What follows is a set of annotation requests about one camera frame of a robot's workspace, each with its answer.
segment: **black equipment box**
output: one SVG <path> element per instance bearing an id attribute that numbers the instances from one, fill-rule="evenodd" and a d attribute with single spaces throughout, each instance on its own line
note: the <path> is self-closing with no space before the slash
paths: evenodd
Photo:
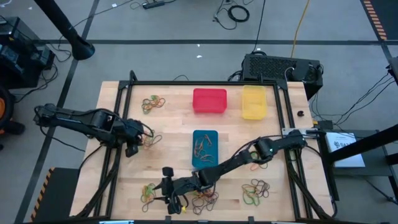
<path id="1" fill-rule="evenodd" d="M 37 86 L 42 70 L 50 70 L 54 53 L 18 17 L 0 24 L 0 80 L 7 89 Z"/>
<path id="2" fill-rule="evenodd" d="M 283 89 L 287 89 L 286 81 L 304 82 L 309 100 L 323 86 L 322 73 L 318 60 L 246 54 L 240 80 L 273 80 Z"/>

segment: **blue plastic bin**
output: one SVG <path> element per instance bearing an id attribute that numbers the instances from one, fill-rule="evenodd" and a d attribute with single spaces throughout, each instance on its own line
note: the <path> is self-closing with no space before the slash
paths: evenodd
<path id="1" fill-rule="evenodd" d="M 197 155 L 195 155 L 195 145 L 198 146 L 203 142 L 203 149 L 200 151 L 199 147 Z M 213 167 L 218 165 L 218 133 L 212 130 L 196 130 L 193 132 L 192 143 L 192 165 L 196 169 L 205 167 Z"/>

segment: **plastic bin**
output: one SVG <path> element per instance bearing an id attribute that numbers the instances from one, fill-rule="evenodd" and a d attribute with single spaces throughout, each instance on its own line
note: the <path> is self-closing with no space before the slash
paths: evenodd
<path id="1" fill-rule="evenodd" d="M 243 86 L 242 117 L 263 119 L 267 115 L 266 89 L 263 86 Z"/>
<path id="2" fill-rule="evenodd" d="M 192 166 L 196 169 L 218 165 L 218 133 L 212 130 L 193 132 Z"/>
<path id="3" fill-rule="evenodd" d="M 193 90 L 193 110 L 195 113 L 224 113 L 226 90 L 196 88 Z"/>

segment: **red plastic bin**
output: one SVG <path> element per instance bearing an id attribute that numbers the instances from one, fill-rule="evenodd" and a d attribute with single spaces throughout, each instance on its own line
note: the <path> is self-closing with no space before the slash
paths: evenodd
<path id="1" fill-rule="evenodd" d="M 196 88 L 193 90 L 192 105 L 195 113 L 224 113 L 226 90 Z"/>

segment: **cable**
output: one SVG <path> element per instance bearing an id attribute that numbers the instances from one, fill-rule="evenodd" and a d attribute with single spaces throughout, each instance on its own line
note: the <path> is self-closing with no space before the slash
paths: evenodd
<path id="1" fill-rule="evenodd" d="M 304 8 L 304 11 L 303 11 L 303 14 L 301 15 L 301 18 L 300 18 L 300 22 L 298 22 L 298 26 L 297 26 L 297 29 L 296 29 L 296 33 L 294 34 L 293 47 L 292 47 L 292 53 L 290 54 L 290 58 L 293 57 L 294 48 L 295 48 L 295 46 L 296 46 L 297 34 L 298 34 L 298 32 L 299 32 L 301 23 L 303 22 L 303 19 L 304 19 L 305 13 L 307 12 L 307 8 L 308 8 L 308 5 L 309 5 L 309 4 L 310 4 L 310 0 L 307 0 L 307 3 L 305 4 L 305 8 Z"/>
<path id="2" fill-rule="evenodd" d="M 82 22 L 84 22 L 84 21 L 86 21 L 86 20 L 88 20 L 88 19 L 90 19 L 90 18 L 94 18 L 95 16 L 97 16 L 97 15 L 99 15 L 99 14 L 102 14 L 102 13 L 104 13 L 104 12 L 108 12 L 108 11 L 110 11 L 110 10 L 112 10 L 112 9 L 116 9 L 116 8 L 118 8 L 118 7 L 120 7 L 120 6 L 123 6 L 123 5 L 125 5 L 125 4 L 127 4 L 127 3 L 129 3 L 129 2 L 133 2 L 133 1 L 135 1 L 135 0 L 128 0 L 128 1 L 126 1 L 126 2 L 124 2 L 124 3 L 122 3 L 122 4 L 119 4 L 119 5 L 115 6 L 115 7 L 111 7 L 111 8 L 109 8 L 109 9 L 105 9 L 105 10 L 103 10 L 103 11 L 101 11 L 101 12 L 94 13 L 94 14 L 88 16 L 87 18 L 81 20 L 81 21 L 78 22 L 77 24 L 75 24 L 75 25 L 73 26 L 73 28 L 75 28 L 76 26 L 78 26 L 79 24 L 81 24 Z M 60 49 L 62 37 L 63 37 L 63 35 L 61 35 L 61 37 L 60 37 L 59 40 L 58 40 L 58 49 L 61 50 L 61 51 L 63 51 L 63 49 Z"/>
<path id="3" fill-rule="evenodd" d="M 333 123 L 333 125 L 335 125 L 335 126 L 337 126 L 340 130 L 342 130 L 343 132 L 345 132 L 345 133 L 347 133 L 347 134 L 349 134 L 349 132 L 347 132 L 347 131 L 345 131 L 343 128 L 341 128 L 340 127 L 340 125 L 342 124 L 342 123 L 344 123 L 350 116 L 351 116 L 351 114 L 353 114 L 353 113 L 355 113 L 355 112 L 357 112 L 358 110 L 360 110 L 360 109 L 363 109 L 364 107 L 366 107 L 367 105 L 370 105 L 391 83 L 393 83 L 394 81 L 392 81 L 392 82 L 390 82 L 390 83 L 388 83 L 369 103 L 367 103 L 367 104 L 365 104 L 364 106 L 362 106 L 362 107 L 360 107 L 360 108 L 358 108 L 358 109 L 356 109 L 356 110 L 354 110 L 354 111 L 351 111 L 356 105 L 358 105 L 360 102 L 362 102 L 368 95 L 370 95 L 374 90 L 376 90 L 376 88 L 377 87 L 379 87 L 379 86 L 381 86 L 381 85 L 383 85 L 383 84 L 385 84 L 385 83 L 387 83 L 387 82 L 389 82 L 391 79 L 392 79 L 392 77 L 390 77 L 389 79 L 387 79 L 387 80 L 385 80 L 384 82 L 382 82 L 383 81 L 383 79 L 384 78 L 386 78 L 387 76 L 388 76 L 389 74 L 387 73 L 386 75 L 384 75 L 379 81 L 377 81 L 363 96 L 361 96 L 359 99 L 358 99 L 358 101 L 356 102 L 356 103 L 354 103 L 351 107 L 350 107 L 350 109 L 348 110 L 348 111 L 346 111 L 345 113 L 343 113 L 343 114 L 320 114 L 320 112 L 319 112 L 319 109 L 318 109 L 318 98 L 319 98 L 319 93 L 316 93 L 315 94 L 315 97 L 314 97 L 314 99 L 312 100 L 312 102 L 311 102 L 311 104 L 310 104 L 310 107 L 311 107 L 311 110 L 312 110 L 312 112 L 315 114 L 315 116 L 314 116 L 314 118 L 316 118 L 317 116 L 321 119 L 321 120 L 324 120 L 324 121 L 326 121 L 326 119 L 323 117 L 323 116 L 340 116 L 340 119 L 337 121 L 337 122 L 334 122 L 334 121 L 332 121 L 332 123 Z M 352 135 L 345 135 L 345 134 L 342 134 L 342 135 L 344 135 L 344 136 L 348 136 L 348 137 L 351 137 L 351 138 L 364 138 L 364 137 L 360 137 L 360 136 L 355 136 L 355 137 L 353 137 Z"/>
<path id="4" fill-rule="evenodd" d="M 180 78 L 180 77 L 185 77 L 185 78 L 187 79 L 187 81 L 189 81 L 189 78 L 188 78 L 186 75 L 179 75 L 179 76 L 175 77 L 175 78 L 173 79 L 173 81 L 175 81 L 176 79 L 178 79 L 178 78 Z"/>
<path id="5" fill-rule="evenodd" d="M 245 17 L 244 19 L 238 19 L 238 18 L 236 18 L 236 17 L 232 14 L 232 10 L 233 10 L 233 9 L 236 9 L 236 8 L 242 9 L 242 10 L 244 11 L 244 13 L 246 13 L 246 17 Z M 228 17 L 229 17 L 230 19 L 232 19 L 233 21 L 235 21 L 235 22 L 246 22 L 246 21 L 248 21 L 249 18 L 250 18 L 250 12 L 249 12 L 245 7 L 243 7 L 243 6 L 234 5 L 234 6 L 231 6 L 231 7 L 228 9 Z"/>
<path id="6" fill-rule="evenodd" d="M 248 4 L 250 4 L 250 3 L 252 3 L 252 2 L 253 2 L 253 0 L 250 1 L 250 2 L 248 2 L 248 3 L 246 3 L 246 2 L 244 2 L 244 0 L 243 0 L 243 4 L 244 4 L 245 6 L 247 6 Z M 234 3 L 235 3 L 235 5 L 231 6 L 229 9 L 223 7 L 224 5 L 225 5 L 225 6 L 226 6 L 226 5 L 232 5 L 232 4 L 234 4 Z M 236 17 L 234 17 L 234 15 L 232 14 L 232 10 L 235 9 L 235 8 L 240 8 L 240 9 L 242 9 L 242 10 L 246 13 L 246 17 L 245 17 L 244 19 L 237 19 Z M 225 10 L 225 11 L 227 12 L 228 17 L 229 17 L 232 21 L 235 22 L 235 25 L 234 25 L 233 27 L 226 27 L 226 26 L 224 26 L 224 25 L 221 23 L 221 21 L 218 19 L 218 14 L 219 14 L 222 10 Z M 234 0 L 227 1 L 226 3 L 224 3 L 224 0 L 222 0 L 220 6 L 218 7 L 218 9 L 217 9 L 216 13 L 214 14 L 213 18 L 214 18 L 213 21 L 214 21 L 214 22 L 217 22 L 222 28 L 224 28 L 224 29 L 226 29 L 226 30 L 235 30 L 236 27 L 238 26 L 238 23 L 239 23 L 239 22 L 246 22 L 247 20 L 249 20 L 249 18 L 250 18 L 250 12 L 249 12 L 245 7 L 240 6 L 240 5 L 239 5 L 238 3 L 236 3 L 236 1 L 234 1 Z"/>
<path id="7" fill-rule="evenodd" d="M 383 196 L 387 199 L 388 202 L 392 202 L 392 203 L 398 205 L 398 201 L 397 201 L 397 199 L 396 199 L 395 197 L 390 197 L 390 196 L 388 196 L 386 193 L 384 193 L 382 190 L 380 190 L 378 187 L 376 187 L 376 186 L 375 186 L 372 182 L 370 182 L 368 179 L 365 179 L 364 177 L 361 177 L 361 176 L 359 176 L 359 175 L 350 174 L 348 171 L 344 171 L 344 174 L 345 174 L 345 175 L 348 175 L 348 176 L 351 176 L 351 177 L 354 177 L 354 178 L 356 178 L 356 179 L 365 180 L 374 190 L 378 191 L 381 195 L 383 195 Z"/>
<path id="8" fill-rule="evenodd" d="M 91 152 L 85 159 L 83 159 L 83 162 L 81 162 L 80 167 L 79 167 L 79 175 L 80 175 L 80 171 L 81 168 L 83 167 L 84 163 L 92 156 L 94 155 L 96 152 L 98 152 L 101 148 L 103 147 L 103 145 L 98 146 L 98 148 L 96 148 L 93 152 Z"/>
<path id="9" fill-rule="evenodd" d="M 342 122 L 340 122 L 340 123 L 338 123 L 338 124 L 342 124 L 342 123 L 344 123 L 350 116 L 351 116 L 351 114 L 353 114 L 353 113 L 355 113 L 355 112 L 357 112 L 357 111 L 359 111 L 360 109 L 363 109 L 364 107 L 366 107 L 367 105 L 369 105 L 369 104 L 371 104 L 389 85 L 391 85 L 392 83 L 395 83 L 395 81 L 392 81 L 392 82 L 390 82 L 390 83 L 388 83 L 374 98 L 373 98 L 373 100 L 371 100 L 369 103 L 367 103 L 367 104 L 365 104 L 364 106 L 362 106 L 362 107 L 360 107 L 360 108 L 358 108 L 358 109 L 356 109 L 356 110 L 354 110 L 354 111 L 352 111 L 351 113 L 349 113 L 348 115 L 347 115 L 347 117 L 342 121 Z"/>
<path id="10" fill-rule="evenodd" d="M 242 2 L 243 2 L 243 4 L 245 5 L 245 6 L 247 6 L 248 4 L 250 4 L 250 3 L 252 3 L 254 0 L 251 0 L 251 1 L 249 1 L 249 2 L 244 2 L 244 0 L 242 0 Z"/>
<path id="11" fill-rule="evenodd" d="M 319 157 L 321 157 L 321 154 L 318 152 L 318 150 L 314 149 L 314 148 L 311 147 L 311 146 L 305 146 L 305 147 L 311 149 L 311 150 L 312 150 L 313 152 L 315 152 Z"/>
<path id="12" fill-rule="evenodd" d="M 71 144 L 67 144 L 67 143 L 65 143 L 65 142 L 63 142 L 63 141 L 61 141 L 61 140 L 59 140 L 59 139 L 57 139 L 57 138 L 55 138 L 55 137 L 49 136 L 47 133 L 45 133 L 45 132 L 43 131 L 43 127 L 40 127 L 40 131 L 41 131 L 46 137 L 49 137 L 49 138 L 51 138 L 51 139 L 54 139 L 54 140 L 58 141 L 59 143 L 62 143 L 62 144 L 64 144 L 64 145 L 66 145 L 66 146 L 69 146 L 69 147 L 71 147 L 71 148 L 73 148 L 73 149 L 76 149 L 77 151 L 85 152 L 84 150 L 79 149 L 79 148 L 76 147 L 76 146 L 72 146 Z"/>
<path id="13" fill-rule="evenodd" d="M 138 6 L 137 7 L 132 7 L 132 5 L 133 4 L 138 4 Z M 132 10 L 135 10 L 135 9 L 138 9 L 140 6 L 142 6 L 143 4 L 142 3 L 139 3 L 139 2 L 133 2 L 133 3 L 131 3 L 130 4 L 130 9 L 132 9 Z"/>
<path id="14" fill-rule="evenodd" d="M 333 206 L 333 214 L 331 215 L 332 218 L 336 218 L 338 209 L 337 209 L 337 204 L 334 199 L 331 198 L 331 205 Z"/>
<path id="15" fill-rule="evenodd" d="M 243 74 L 243 70 L 236 71 L 236 72 L 234 72 L 232 75 L 230 75 L 230 76 L 228 77 L 228 81 L 229 81 L 229 82 L 232 81 L 232 79 L 233 79 L 234 77 L 236 77 L 236 76 L 238 76 L 238 80 L 239 80 L 240 77 L 242 76 L 242 74 Z"/>
<path id="16" fill-rule="evenodd" d="M 264 15 L 264 8 L 266 6 L 266 0 L 262 3 L 262 11 L 261 11 L 261 19 L 260 19 L 260 24 L 259 24 L 259 30 L 257 32 L 257 37 L 256 37 L 256 43 L 254 44 L 254 48 L 252 50 L 252 53 L 256 50 L 257 43 L 259 42 L 259 36 L 260 36 L 260 30 L 261 30 L 261 23 L 262 23 L 262 17 Z"/>
<path id="17" fill-rule="evenodd" d="M 54 71 L 54 74 L 49 79 L 46 79 L 44 77 L 43 71 L 41 71 L 40 75 L 42 76 L 42 79 L 44 80 L 44 84 L 42 84 L 41 86 L 39 86 L 37 88 L 29 90 L 27 93 L 23 93 L 23 94 L 15 93 L 14 95 L 22 95 L 18 100 L 15 101 L 15 103 L 21 102 L 25 97 L 29 96 L 34 91 L 46 89 L 48 87 L 49 83 L 51 83 L 52 81 L 54 81 L 58 77 L 58 68 L 57 68 L 57 66 L 55 64 L 53 64 L 52 67 L 55 68 L 55 71 Z"/>
<path id="18" fill-rule="evenodd" d="M 176 189 L 173 190 L 171 196 L 170 196 L 170 204 L 173 207 L 173 210 L 175 211 L 175 213 L 177 214 L 181 214 L 181 207 L 179 206 L 181 204 L 180 198 L 178 197 L 178 195 L 175 195 L 175 191 L 179 190 L 183 187 L 186 187 L 188 185 L 194 185 L 193 183 L 187 183 L 184 185 L 181 185 L 180 187 L 177 187 Z M 185 199 L 185 202 L 187 203 L 187 205 L 185 206 L 185 208 L 188 208 L 189 206 L 189 201 L 187 199 L 187 196 L 182 195 L 182 197 Z"/>
<path id="19" fill-rule="evenodd" d="M 72 56 L 72 52 L 70 52 L 69 50 L 61 49 L 61 48 L 60 48 L 60 44 L 58 45 L 58 48 L 55 48 L 54 45 L 52 45 L 50 42 L 48 42 L 47 44 L 49 44 L 54 50 L 59 51 L 59 52 L 63 52 L 63 53 L 65 53 L 65 54 L 68 55 L 68 56 L 66 57 L 66 59 L 60 60 L 60 59 L 58 58 L 58 55 L 57 55 L 57 54 L 54 54 L 54 55 L 55 55 L 55 58 L 56 58 L 57 61 L 60 62 L 60 63 L 66 62 L 66 61 L 69 60 L 70 57 Z"/>

